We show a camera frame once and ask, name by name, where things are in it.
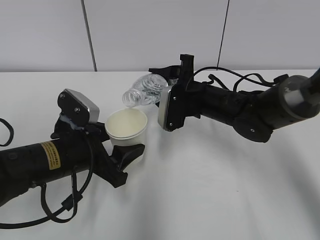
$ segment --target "white wall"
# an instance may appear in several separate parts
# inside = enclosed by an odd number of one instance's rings
[[[221,66],[320,67],[319,0],[231,0]]]
[[[80,0],[0,0],[0,72],[93,71]]]
[[[228,0],[85,0],[98,71],[216,65]],[[93,71],[81,0],[0,0],[0,71]],[[220,65],[320,65],[318,0],[230,0]]]
[[[216,65],[226,0],[90,0],[86,10],[99,71]]]

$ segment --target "cable connector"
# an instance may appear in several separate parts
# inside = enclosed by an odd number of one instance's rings
[[[79,193],[78,191],[76,192],[75,196],[72,196],[72,194],[70,194],[62,203],[61,205],[68,211],[70,211],[74,204],[73,201],[75,203],[80,202],[80,200],[83,198],[82,194]]]

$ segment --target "white table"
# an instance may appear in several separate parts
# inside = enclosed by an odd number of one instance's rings
[[[247,74],[251,71],[239,71]],[[258,71],[311,76],[314,70]],[[215,71],[229,87],[236,77]],[[59,116],[58,94],[79,91],[100,108],[101,122],[123,108],[122,94],[145,72],[0,73],[0,117],[15,136],[9,148],[49,139]],[[196,80],[205,81],[208,73]],[[260,89],[242,83],[242,89]],[[268,143],[239,136],[230,126],[202,117],[165,132],[156,106],[148,116],[144,161],[127,184],[113,188],[94,176],[70,223],[47,222],[0,230],[1,240],[318,240],[320,238],[319,117],[275,131]],[[7,138],[0,127],[0,140]],[[79,174],[79,185],[87,172]],[[48,184],[52,210],[71,192],[70,178]],[[44,217],[40,189],[0,208],[0,222]]]

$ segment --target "black cable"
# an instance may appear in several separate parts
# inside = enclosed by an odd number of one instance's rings
[[[250,73],[250,74],[247,74],[245,76],[243,76],[242,78],[240,78],[238,81],[236,81],[236,83],[233,85],[233,91],[236,92],[237,91],[237,88],[238,88],[238,85],[243,81],[245,80],[245,78],[249,77],[249,76],[256,76],[258,77],[259,79],[263,79],[262,76],[258,73]]]
[[[89,167],[89,173],[86,177],[86,180],[82,186],[82,188],[79,190],[79,193],[82,194],[86,188],[89,185],[89,182],[92,178],[93,172],[94,172],[94,152],[91,146],[91,143],[89,142],[89,140],[87,139],[87,137],[85,137],[86,142],[88,143],[88,147],[89,147],[89,151],[90,151],[90,167]],[[53,213],[54,216],[58,216],[61,213],[63,213],[66,210],[66,208],[61,207],[59,210],[55,211]],[[40,218],[38,220],[34,220],[34,221],[27,221],[27,222],[22,222],[22,223],[0,223],[0,229],[23,229],[23,228],[28,228],[28,227],[33,227],[39,224],[43,224],[47,221],[51,220],[50,217],[46,216],[43,218]]]
[[[215,75],[209,74],[208,78],[211,80],[211,81],[207,82],[208,85],[211,85],[214,82],[217,82],[223,89],[229,90],[229,88],[219,78],[217,78]]]
[[[273,82],[268,82],[268,81],[264,80],[262,77],[261,77],[261,79],[259,79],[261,82],[258,82],[258,81],[252,80],[252,79],[250,79],[250,78],[248,78],[248,77],[246,77],[246,76],[243,76],[243,75],[241,75],[241,74],[239,74],[239,73],[237,73],[237,72],[235,72],[235,71],[229,70],[229,69],[224,68],[224,67],[219,67],[219,66],[207,66],[207,67],[203,67],[203,68],[199,69],[198,71],[196,71],[196,72],[192,75],[192,77],[190,77],[190,79],[188,80],[188,82],[187,82],[187,84],[186,84],[186,86],[185,86],[185,90],[188,89],[188,86],[189,86],[190,82],[192,81],[192,79],[193,79],[198,73],[200,73],[200,72],[202,72],[202,71],[205,71],[205,70],[221,70],[221,71],[225,71],[225,72],[228,72],[228,73],[230,73],[230,74],[236,75],[236,76],[238,76],[238,77],[240,77],[240,78],[244,78],[245,80],[247,80],[247,81],[249,81],[249,82],[251,82],[251,83],[258,84],[258,85],[265,86],[265,87],[272,87],[272,86],[275,84],[275,83],[273,83]]]
[[[8,141],[6,141],[5,144],[0,144],[0,147],[6,147],[8,146],[12,140],[14,139],[14,134],[15,134],[15,131],[14,131],[14,128],[10,125],[10,123],[8,123],[6,120],[4,120],[3,118],[0,118],[0,123],[3,123],[9,130],[10,132],[10,136],[9,136],[9,139]]]
[[[69,222],[71,219],[73,219],[77,212],[78,212],[78,190],[77,190],[77,174],[76,171],[73,170],[71,174],[71,184],[72,184],[72,208],[73,208],[73,213],[72,216],[67,218],[67,219],[61,219],[56,217],[51,210],[48,207],[47,201],[46,201],[46,190],[47,190],[47,184],[44,183],[41,185],[41,206],[45,214],[52,220],[53,222],[59,223],[59,224],[64,224]]]

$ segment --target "cup rim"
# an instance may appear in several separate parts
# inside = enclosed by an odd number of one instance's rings
[[[145,124],[144,124],[143,128],[142,128],[140,131],[138,131],[138,132],[136,132],[136,133],[134,133],[134,134],[132,134],[132,135],[128,135],[128,136],[114,136],[113,134],[111,134],[111,133],[108,131],[107,121],[108,121],[108,119],[109,119],[112,115],[114,115],[114,114],[116,114],[116,113],[118,113],[118,112],[124,111],[124,110],[126,110],[126,109],[133,109],[133,110],[136,110],[136,111],[140,112],[140,113],[144,116],[144,118],[145,118]],[[109,137],[111,137],[111,138],[113,138],[113,139],[116,139],[116,140],[128,140],[128,139],[133,139],[134,137],[140,135],[144,130],[146,130],[147,125],[148,125],[148,117],[147,117],[147,115],[146,115],[143,111],[141,111],[140,109],[137,109],[137,108],[128,108],[128,107],[127,107],[127,108],[123,108],[123,109],[120,109],[120,110],[117,110],[117,111],[112,112],[112,113],[109,115],[109,117],[106,119],[106,121],[105,121],[105,123],[104,123],[104,128],[105,128],[106,133],[109,135]]]

